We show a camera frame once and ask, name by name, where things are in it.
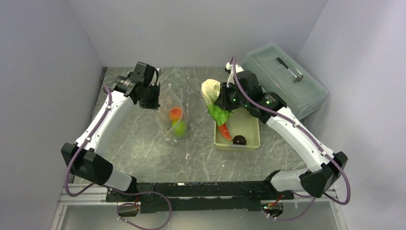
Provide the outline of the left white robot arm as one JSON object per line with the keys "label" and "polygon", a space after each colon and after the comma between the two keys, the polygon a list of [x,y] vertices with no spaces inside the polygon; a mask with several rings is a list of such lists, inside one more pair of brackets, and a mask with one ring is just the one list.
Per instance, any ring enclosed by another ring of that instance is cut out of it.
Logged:
{"label": "left white robot arm", "polygon": [[107,98],[92,123],[74,143],[65,143],[61,149],[68,175],[118,189],[125,201],[136,198],[136,179],[118,170],[104,156],[121,120],[134,105],[143,109],[159,108],[158,78],[155,67],[137,62],[128,76],[118,76],[111,86],[104,87]]}

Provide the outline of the orange peach toy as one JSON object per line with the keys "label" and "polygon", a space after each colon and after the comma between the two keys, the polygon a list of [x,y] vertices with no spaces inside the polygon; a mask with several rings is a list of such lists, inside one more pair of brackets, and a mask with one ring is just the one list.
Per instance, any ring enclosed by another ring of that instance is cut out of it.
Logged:
{"label": "orange peach toy", "polygon": [[170,109],[169,119],[171,122],[180,120],[181,116],[182,116],[182,109],[180,107],[175,106]]}

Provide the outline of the clear dotted zip bag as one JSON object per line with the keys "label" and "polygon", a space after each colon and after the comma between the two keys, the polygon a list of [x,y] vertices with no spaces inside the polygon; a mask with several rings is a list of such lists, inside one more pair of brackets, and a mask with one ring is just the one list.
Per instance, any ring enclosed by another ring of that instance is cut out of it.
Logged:
{"label": "clear dotted zip bag", "polygon": [[171,84],[160,93],[158,102],[158,124],[163,138],[171,144],[187,138],[187,116]]}

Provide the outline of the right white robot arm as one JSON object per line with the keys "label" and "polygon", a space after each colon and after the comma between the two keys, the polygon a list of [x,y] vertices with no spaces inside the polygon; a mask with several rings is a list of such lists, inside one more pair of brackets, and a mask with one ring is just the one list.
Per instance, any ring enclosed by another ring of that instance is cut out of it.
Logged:
{"label": "right white robot arm", "polygon": [[224,111],[245,109],[283,137],[306,164],[301,170],[274,172],[264,185],[266,197],[275,199],[283,191],[304,190],[320,198],[342,175],[347,156],[319,142],[277,93],[262,90],[254,73],[243,70],[236,77],[235,82],[214,87],[215,105]]}

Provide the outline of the dark purple mangosteen toy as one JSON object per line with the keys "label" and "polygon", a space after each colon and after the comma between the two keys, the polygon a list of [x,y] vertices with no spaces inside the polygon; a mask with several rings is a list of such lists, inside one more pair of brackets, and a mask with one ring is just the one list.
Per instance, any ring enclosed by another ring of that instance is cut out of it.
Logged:
{"label": "dark purple mangosteen toy", "polygon": [[234,145],[246,145],[247,144],[246,138],[242,135],[234,136],[234,138],[232,139],[232,142]]}

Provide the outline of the red watermelon slice toy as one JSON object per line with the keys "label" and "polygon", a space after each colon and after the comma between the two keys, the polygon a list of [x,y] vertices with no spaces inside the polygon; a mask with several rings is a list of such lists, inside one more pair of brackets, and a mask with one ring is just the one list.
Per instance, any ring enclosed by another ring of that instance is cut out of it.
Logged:
{"label": "red watermelon slice toy", "polygon": [[227,141],[231,141],[231,140],[232,140],[231,135],[230,135],[230,133],[228,132],[226,123],[224,123],[224,124],[222,124],[222,125],[220,125],[220,126],[217,126],[217,130],[219,131],[219,133],[221,134],[221,136],[222,136],[225,140],[227,140]]}

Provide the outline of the clear lidded storage box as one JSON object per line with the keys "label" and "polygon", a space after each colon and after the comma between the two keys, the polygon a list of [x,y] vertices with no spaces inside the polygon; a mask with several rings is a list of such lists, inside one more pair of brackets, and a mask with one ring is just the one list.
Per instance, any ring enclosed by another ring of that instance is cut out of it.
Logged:
{"label": "clear lidded storage box", "polygon": [[[303,79],[293,83],[293,75],[276,60],[277,57],[299,69]],[[242,66],[256,74],[259,84],[266,91],[277,93],[299,120],[320,108],[328,95],[326,88],[275,43],[247,52]]]}

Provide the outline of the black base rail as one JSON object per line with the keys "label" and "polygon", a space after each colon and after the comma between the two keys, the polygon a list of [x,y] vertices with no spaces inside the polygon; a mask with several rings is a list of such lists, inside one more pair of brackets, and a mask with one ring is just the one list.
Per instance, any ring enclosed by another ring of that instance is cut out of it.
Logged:
{"label": "black base rail", "polygon": [[260,211],[272,201],[292,200],[292,192],[278,192],[269,181],[138,183],[138,195],[108,191],[109,203],[137,202],[142,214],[161,211]]}

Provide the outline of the green toy apple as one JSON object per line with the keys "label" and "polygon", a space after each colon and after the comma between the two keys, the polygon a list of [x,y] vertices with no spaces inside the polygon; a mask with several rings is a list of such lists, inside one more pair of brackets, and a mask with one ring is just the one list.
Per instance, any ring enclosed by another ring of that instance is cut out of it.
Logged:
{"label": "green toy apple", "polygon": [[187,133],[187,126],[183,120],[177,120],[172,122],[173,134],[176,137],[183,137]]}

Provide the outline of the pale green plastic basket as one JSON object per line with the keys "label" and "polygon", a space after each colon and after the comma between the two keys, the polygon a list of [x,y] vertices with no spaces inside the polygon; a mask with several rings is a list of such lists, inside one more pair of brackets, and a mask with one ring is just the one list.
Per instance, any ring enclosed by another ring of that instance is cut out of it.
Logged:
{"label": "pale green plastic basket", "polygon": [[260,147],[259,120],[243,108],[233,111],[232,116],[226,121],[227,130],[232,138],[242,136],[245,138],[243,145],[234,144],[232,140],[225,139],[217,127],[214,128],[214,146],[222,150],[253,151]]}

